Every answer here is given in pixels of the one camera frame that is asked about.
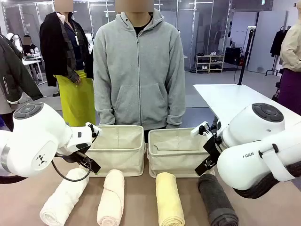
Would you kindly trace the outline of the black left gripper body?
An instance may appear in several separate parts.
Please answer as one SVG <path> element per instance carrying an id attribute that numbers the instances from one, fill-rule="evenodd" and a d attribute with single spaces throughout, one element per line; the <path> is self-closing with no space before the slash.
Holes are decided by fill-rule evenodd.
<path id="1" fill-rule="evenodd" d="M 62 158 L 68 163 L 78 163 L 79 165 L 90 165 L 92 162 L 87 155 L 80 151 L 74 152 L 69 156 L 56 153 L 56 157 Z"/>

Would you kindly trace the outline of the dark grey towel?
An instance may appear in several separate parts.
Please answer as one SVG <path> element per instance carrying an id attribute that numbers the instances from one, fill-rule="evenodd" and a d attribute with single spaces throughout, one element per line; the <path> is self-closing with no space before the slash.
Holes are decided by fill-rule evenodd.
<path id="1" fill-rule="evenodd" d="M 198 190 L 205 205 L 210 226 L 238 226 L 239 219 L 216 176 L 203 174 Z"/>

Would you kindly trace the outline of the white towel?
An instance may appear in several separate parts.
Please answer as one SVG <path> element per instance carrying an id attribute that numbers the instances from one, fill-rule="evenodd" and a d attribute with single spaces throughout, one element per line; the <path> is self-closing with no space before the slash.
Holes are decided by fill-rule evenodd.
<path id="1" fill-rule="evenodd" d="M 71 211 L 86 188 L 89 177 L 81 181 L 76 180 L 81 179 L 86 174 L 87 172 L 81 168 L 74 168 L 68 172 L 66 177 L 74 181 L 71 182 L 63 179 L 40 211 L 40 218 L 46 225 L 64 226 Z"/>

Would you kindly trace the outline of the beige fabric basket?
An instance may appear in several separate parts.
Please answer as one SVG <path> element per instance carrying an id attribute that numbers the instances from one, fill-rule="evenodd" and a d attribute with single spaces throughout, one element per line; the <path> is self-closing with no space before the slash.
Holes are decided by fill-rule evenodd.
<path id="1" fill-rule="evenodd" d="M 125 177 L 143 174 L 146 146 L 141 126 L 107 125 L 102 130 L 86 155 L 97 162 L 101 169 L 90 177 L 105 177 L 112 169 L 123 172 Z"/>
<path id="2" fill-rule="evenodd" d="M 191 136 L 192 128 L 157 129 L 148 134 L 149 174 L 155 178 L 168 172 L 177 178 L 198 178 L 195 168 L 209 154 L 203 148 L 206 137 Z"/>

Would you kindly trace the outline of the pale pink rolled towel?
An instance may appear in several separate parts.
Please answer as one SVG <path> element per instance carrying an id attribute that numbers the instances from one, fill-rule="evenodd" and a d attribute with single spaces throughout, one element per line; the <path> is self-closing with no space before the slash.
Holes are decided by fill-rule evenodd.
<path id="1" fill-rule="evenodd" d="M 124 210 L 125 180 L 120 170 L 112 169 L 105 178 L 96 221 L 99 226 L 119 226 Z"/>

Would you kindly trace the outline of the white side table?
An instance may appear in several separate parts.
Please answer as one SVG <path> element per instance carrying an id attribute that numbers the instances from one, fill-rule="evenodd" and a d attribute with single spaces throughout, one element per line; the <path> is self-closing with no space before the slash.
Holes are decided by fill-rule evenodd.
<path id="1" fill-rule="evenodd" d="M 224 129 L 245 107 L 254 103 L 266 103 L 276 107 L 284 115 L 285 128 L 301 122 L 301 116 L 262 95 L 246 85 L 195 84 L 194 88 L 221 121 Z"/>

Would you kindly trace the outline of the person in yellow skirt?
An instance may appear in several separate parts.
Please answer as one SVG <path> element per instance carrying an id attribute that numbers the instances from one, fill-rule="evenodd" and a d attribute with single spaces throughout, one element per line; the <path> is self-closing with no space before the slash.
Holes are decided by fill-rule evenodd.
<path id="1" fill-rule="evenodd" d="M 49 86 L 58 85 L 64 120 L 70 126 L 95 123 L 93 55 L 73 16 L 73 0 L 54 0 L 40 26 L 40 50 Z M 78 75 L 80 84 L 71 81 Z"/>

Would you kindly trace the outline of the wooden shoe rack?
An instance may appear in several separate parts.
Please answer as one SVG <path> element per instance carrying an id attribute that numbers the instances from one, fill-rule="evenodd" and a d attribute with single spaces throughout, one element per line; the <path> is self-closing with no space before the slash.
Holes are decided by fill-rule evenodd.
<path id="1" fill-rule="evenodd" d="M 196 73 L 221 73 L 223 70 L 224 55 L 197 54 L 195 58 Z"/>

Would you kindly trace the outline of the black suitcase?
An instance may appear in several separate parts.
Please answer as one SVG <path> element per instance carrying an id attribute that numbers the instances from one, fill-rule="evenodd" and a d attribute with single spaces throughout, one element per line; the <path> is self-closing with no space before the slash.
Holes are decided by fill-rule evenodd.
<path id="1" fill-rule="evenodd" d="M 242 47 L 227 47 L 225 49 L 224 62 L 231 65 L 239 65 Z"/>

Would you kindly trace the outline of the black clothes rack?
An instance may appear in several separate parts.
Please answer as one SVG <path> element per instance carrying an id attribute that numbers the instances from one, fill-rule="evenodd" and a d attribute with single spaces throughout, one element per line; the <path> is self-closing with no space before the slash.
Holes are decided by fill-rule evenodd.
<path id="1" fill-rule="evenodd" d="M 282 26 L 280 28 L 280 30 L 289 30 L 290 28 L 291 28 L 291 26 Z M 272 57 L 273 58 L 273 66 L 272 66 L 271 69 L 268 69 L 266 71 L 265 76 L 267 76 L 268 74 L 273 74 L 273 75 L 277 76 L 277 74 L 279 73 L 278 69 L 277 69 L 277 62 L 278 62 L 278 58 L 279 57 L 280 56 L 274 56 L 274 57 Z"/>

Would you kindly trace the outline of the person in grey hoodie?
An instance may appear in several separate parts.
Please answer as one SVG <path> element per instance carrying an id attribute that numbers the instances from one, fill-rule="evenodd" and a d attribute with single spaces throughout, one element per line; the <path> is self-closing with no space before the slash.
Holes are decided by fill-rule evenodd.
<path id="1" fill-rule="evenodd" d="M 173 129 L 185 113 L 185 72 L 178 30 L 153 0 L 115 0 L 94 53 L 95 110 L 101 125 Z"/>

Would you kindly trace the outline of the person in dark green jacket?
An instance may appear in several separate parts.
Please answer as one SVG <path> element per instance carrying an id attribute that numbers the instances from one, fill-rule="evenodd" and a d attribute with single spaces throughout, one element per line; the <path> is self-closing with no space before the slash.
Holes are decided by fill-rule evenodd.
<path id="1" fill-rule="evenodd" d="M 10 131 L 14 129 L 13 113 L 23 93 L 32 100 L 43 98 L 22 62 L 21 52 L 0 33 L 0 117 Z"/>

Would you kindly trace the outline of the person in beige jacket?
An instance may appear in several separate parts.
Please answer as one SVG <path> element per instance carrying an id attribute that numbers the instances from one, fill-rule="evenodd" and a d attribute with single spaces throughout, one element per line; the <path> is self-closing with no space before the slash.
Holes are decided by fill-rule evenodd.
<path id="1" fill-rule="evenodd" d="M 278 103 L 301 115 L 301 0 L 296 8 L 298 21 L 288 30 L 280 51 L 284 72 Z"/>

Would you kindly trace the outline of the seated person in black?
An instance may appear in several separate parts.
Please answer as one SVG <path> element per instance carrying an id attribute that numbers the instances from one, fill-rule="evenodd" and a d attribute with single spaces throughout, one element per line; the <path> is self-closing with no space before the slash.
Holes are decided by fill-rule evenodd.
<path id="1" fill-rule="evenodd" d="M 30 35 L 24 36 L 23 42 L 23 55 L 25 57 L 39 57 L 40 51 L 37 46 L 32 43 L 32 39 Z"/>

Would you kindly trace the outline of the black hanging garment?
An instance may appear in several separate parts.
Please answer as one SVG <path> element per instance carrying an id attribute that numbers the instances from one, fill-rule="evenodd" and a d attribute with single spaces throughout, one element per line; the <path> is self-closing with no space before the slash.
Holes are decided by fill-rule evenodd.
<path id="1" fill-rule="evenodd" d="M 274 37 L 274 40 L 273 40 L 273 43 L 272 43 L 272 46 L 270 49 L 271 57 L 280 55 L 281 45 L 287 34 L 287 31 L 288 30 L 280 30 L 280 31 L 276 32 L 276 35 Z"/>

